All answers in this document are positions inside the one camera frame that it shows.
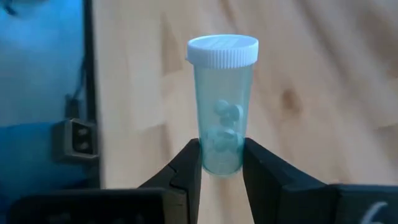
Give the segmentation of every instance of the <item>white cap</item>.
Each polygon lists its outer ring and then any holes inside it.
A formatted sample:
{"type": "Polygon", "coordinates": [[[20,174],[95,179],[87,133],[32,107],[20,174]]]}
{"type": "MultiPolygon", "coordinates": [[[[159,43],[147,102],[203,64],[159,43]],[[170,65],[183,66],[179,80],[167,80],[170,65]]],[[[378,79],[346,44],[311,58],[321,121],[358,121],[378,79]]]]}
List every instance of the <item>white cap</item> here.
{"type": "Polygon", "coordinates": [[[259,41],[246,35],[221,34],[188,41],[187,60],[194,66],[226,69],[252,65],[257,61],[259,41]]]}

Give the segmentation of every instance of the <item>white pill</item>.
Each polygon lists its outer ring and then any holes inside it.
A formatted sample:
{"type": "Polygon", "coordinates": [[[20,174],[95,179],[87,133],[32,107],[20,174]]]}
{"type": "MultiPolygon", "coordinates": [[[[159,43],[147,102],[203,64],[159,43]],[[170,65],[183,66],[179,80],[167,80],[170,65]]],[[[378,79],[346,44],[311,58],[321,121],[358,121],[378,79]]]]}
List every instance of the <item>white pill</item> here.
{"type": "Polygon", "coordinates": [[[233,128],[234,121],[229,116],[220,117],[220,125],[225,128],[233,128]]]}
{"type": "Polygon", "coordinates": [[[224,116],[228,113],[229,103],[226,100],[218,100],[214,105],[214,112],[219,116],[224,116]]]}
{"type": "Polygon", "coordinates": [[[235,131],[232,129],[226,129],[224,131],[218,132],[218,136],[225,139],[233,139],[235,135],[235,131]]]}
{"type": "Polygon", "coordinates": [[[239,121],[243,117],[243,108],[241,105],[231,105],[228,114],[233,121],[239,121]]]}

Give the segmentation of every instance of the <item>pill bottle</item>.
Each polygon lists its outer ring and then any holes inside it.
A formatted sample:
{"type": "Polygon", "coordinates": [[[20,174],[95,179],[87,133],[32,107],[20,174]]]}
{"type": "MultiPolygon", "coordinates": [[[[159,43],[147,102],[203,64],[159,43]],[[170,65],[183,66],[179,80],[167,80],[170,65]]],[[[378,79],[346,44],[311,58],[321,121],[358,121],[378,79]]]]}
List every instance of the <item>pill bottle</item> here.
{"type": "Polygon", "coordinates": [[[229,177],[242,167],[258,49],[258,40],[246,35],[208,35],[188,42],[202,164],[212,175],[229,177]]]}

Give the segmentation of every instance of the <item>wooden surface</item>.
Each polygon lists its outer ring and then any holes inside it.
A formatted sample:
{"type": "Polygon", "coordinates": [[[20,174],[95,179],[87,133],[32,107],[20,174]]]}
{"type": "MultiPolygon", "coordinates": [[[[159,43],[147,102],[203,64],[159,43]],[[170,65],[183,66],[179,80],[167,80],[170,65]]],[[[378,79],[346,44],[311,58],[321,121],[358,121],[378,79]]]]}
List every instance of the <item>wooden surface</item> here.
{"type": "MultiPolygon", "coordinates": [[[[103,185],[137,187],[198,135],[186,43],[260,43],[247,135],[325,182],[398,184],[398,3],[95,0],[103,185]]],[[[241,174],[203,172],[199,223],[252,223],[241,174]]]]}

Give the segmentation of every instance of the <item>power socket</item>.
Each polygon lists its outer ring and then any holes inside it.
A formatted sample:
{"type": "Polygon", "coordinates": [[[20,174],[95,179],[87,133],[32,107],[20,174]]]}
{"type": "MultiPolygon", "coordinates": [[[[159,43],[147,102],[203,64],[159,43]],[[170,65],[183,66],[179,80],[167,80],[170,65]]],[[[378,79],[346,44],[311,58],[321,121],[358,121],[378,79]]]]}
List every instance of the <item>power socket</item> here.
{"type": "Polygon", "coordinates": [[[55,124],[52,128],[52,155],[56,162],[96,162],[96,125],[76,118],[55,124]]]}

